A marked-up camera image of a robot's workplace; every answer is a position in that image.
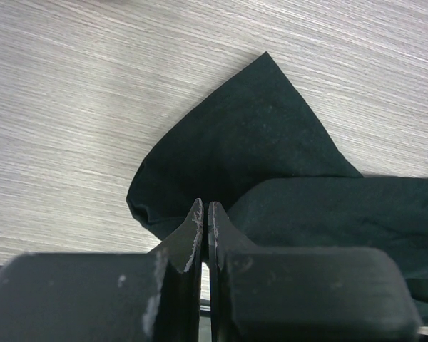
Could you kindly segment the black t shirt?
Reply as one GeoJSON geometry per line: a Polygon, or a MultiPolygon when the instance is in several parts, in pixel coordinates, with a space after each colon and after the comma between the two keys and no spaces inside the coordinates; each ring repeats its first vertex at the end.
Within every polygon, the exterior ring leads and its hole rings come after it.
{"type": "Polygon", "coordinates": [[[428,178],[362,175],[267,53],[160,139],[126,197],[159,239],[196,199],[256,244],[381,249],[428,326],[428,178]]]}

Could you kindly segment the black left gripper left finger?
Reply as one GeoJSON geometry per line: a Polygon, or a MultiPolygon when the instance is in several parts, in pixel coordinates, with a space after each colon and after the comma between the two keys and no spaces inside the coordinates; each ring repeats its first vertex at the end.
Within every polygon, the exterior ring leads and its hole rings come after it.
{"type": "Polygon", "coordinates": [[[0,268],[0,341],[197,341],[203,203],[147,253],[26,253],[0,268]]]}

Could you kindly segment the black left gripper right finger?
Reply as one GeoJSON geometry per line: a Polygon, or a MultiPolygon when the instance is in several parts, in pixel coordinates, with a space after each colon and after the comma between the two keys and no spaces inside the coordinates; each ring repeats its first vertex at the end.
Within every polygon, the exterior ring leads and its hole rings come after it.
{"type": "Polygon", "coordinates": [[[261,247],[208,210],[214,341],[418,341],[397,265],[363,247],[261,247]]]}

